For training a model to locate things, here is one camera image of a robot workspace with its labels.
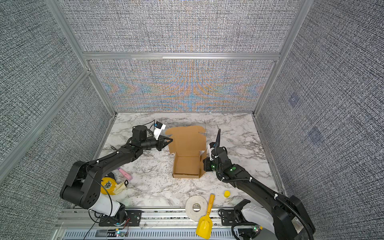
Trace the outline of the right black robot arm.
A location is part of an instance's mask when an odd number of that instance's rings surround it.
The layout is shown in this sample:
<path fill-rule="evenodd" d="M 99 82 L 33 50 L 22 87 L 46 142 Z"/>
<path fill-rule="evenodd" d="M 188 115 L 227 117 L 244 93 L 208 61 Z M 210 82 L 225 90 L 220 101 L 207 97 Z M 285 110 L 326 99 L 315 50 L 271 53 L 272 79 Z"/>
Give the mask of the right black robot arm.
<path fill-rule="evenodd" d="M 245 192 L 271 215 L 274 231 L 279 240 L 313 240 L 316 228 L 296 196 L 287 197 L 268 188 L 240 165 L 233 164 L 225 147 L 211 143 L 210 157 L 204 160 L 207 172 L 216 172 L 219 181 Z"/>

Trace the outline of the brown cardboard box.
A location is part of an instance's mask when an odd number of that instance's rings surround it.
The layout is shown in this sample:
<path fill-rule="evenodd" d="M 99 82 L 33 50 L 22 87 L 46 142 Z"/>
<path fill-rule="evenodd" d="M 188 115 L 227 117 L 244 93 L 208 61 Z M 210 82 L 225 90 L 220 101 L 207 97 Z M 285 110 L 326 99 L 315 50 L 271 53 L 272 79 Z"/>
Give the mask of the brown cardboard box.
<path fill-rule="evenodd" d="M 166 131 L 173 141 L 169 151 L 175 155 L 175 179 L 199 179 L 206 171 L 203 160 L 207 157 L 206 130 L 201 126 L 175 127 Z"/>

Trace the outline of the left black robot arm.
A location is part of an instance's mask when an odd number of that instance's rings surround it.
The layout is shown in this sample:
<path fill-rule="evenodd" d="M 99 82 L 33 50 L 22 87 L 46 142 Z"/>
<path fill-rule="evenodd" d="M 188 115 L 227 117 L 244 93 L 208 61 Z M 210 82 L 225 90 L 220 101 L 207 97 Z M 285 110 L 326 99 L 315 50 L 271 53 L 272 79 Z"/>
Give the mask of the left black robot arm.
<path fill-rule="evenodd" d="M 173 139 L 161 135 L 165 128 L 166 125 L 160 122 L 154 123 L 153 131 L 145 125 L 134 126 L 132 137 L 113 153 L 97 160 L 74 163 L 63 184 L 60 197 L 102 215 L 99 225 L 119 226 L 126 223 L 128 216 L 125 205 L 112 200 L 109 193 L 101 193 L 101 189 L 105 188 L 102 179 L 117 168 L 137 160 L 143 151 L 161 151 L 172 143 Z"/>

